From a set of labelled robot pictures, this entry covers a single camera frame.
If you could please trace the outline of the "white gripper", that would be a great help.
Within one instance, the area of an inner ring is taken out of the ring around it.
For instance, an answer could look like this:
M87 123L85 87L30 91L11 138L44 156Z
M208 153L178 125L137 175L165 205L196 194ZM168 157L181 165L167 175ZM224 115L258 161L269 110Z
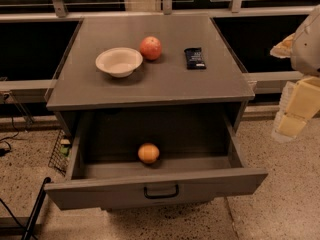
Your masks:
M271 136L284 143L295 139L320 111L320 5L297 28L270 50L276 58L290 58L292 68L305 75L283 88Z

